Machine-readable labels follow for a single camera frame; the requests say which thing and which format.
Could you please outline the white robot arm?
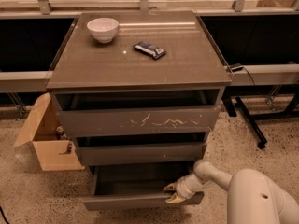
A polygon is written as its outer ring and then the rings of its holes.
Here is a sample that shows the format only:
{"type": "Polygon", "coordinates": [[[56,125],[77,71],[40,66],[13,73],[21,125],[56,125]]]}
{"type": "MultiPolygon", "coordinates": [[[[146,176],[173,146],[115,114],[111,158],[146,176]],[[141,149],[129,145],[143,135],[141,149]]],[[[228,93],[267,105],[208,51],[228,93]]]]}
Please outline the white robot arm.
{"type": "Polygon", "coordinates": [[[164,187],[172,192],[165,201],[187,201],[210,182],[227,192],[227,224],[299,224],[297,201],[268,176],[253,169],[231,175],[202,160],[188,175],[164,187]]]}

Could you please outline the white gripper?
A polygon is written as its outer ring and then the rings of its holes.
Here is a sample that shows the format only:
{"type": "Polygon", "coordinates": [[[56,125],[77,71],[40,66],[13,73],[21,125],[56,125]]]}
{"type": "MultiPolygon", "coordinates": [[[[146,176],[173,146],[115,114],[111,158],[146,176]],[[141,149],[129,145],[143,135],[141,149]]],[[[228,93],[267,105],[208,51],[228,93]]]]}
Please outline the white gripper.
{"type": "Polygon", "coordinates": [[[206,188],[210,182],[198,177],[195,173],[190,173],[181,177],[176,184],[170,183],[164,187],[164,192],[175,192],[170,198],[166,199],[167,203],[182,203],[189,200],[197,192],[206,188]]]}

